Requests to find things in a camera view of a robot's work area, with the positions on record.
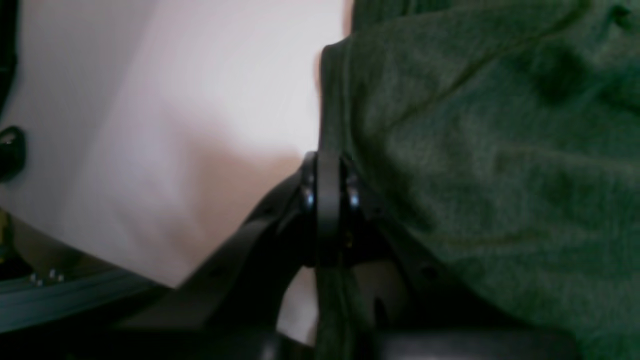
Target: dark green sweater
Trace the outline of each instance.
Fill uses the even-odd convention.
[[[640,359],[640,1],[356,0],[321,76],[321,148],[469,286]],[[339,359],[366,325],[348,271],[318,279]]]

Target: white surface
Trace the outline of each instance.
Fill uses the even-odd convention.
[[[23,1],[2,126],[26,131],[29,158],[0,186],[0,206],[177,285],[316,149],[319,53],[344,37],[346,8]],[[301,297],[290,291],[284,303],[311,301]],[[309,309],[299,311],[315,316]]]

